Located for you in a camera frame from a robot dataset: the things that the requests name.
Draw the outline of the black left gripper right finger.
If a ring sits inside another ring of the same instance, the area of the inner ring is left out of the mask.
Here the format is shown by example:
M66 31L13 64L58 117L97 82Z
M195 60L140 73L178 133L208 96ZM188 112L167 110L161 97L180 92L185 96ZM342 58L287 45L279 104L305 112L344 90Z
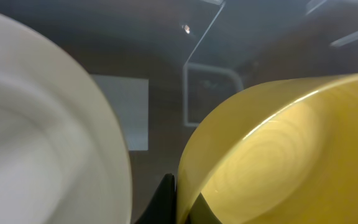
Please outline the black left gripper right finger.
M187 224L222 224L210 209L202 194L195 200L188 216Z

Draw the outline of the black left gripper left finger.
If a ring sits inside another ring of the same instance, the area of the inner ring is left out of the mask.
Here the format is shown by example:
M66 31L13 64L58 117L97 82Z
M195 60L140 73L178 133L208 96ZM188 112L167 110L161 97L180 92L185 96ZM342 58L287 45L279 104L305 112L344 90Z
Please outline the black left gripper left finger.
M165 174L147 208L135 224L172 224L175 222L175 176Z

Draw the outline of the yellow bowl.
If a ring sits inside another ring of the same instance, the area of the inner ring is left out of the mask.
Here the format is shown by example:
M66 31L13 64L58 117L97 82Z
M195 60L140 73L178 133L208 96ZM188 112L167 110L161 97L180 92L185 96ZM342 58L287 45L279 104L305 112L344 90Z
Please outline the yellow bowl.
M358 223L358 73L262 83L198 125L177 223L202 194L221 223Z

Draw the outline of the cream plate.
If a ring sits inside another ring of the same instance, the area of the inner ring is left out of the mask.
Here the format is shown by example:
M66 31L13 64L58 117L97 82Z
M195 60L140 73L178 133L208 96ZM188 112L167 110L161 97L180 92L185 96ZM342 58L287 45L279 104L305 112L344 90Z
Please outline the cream plate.
M0 223L129 223L114 111L59 46L0 14Z

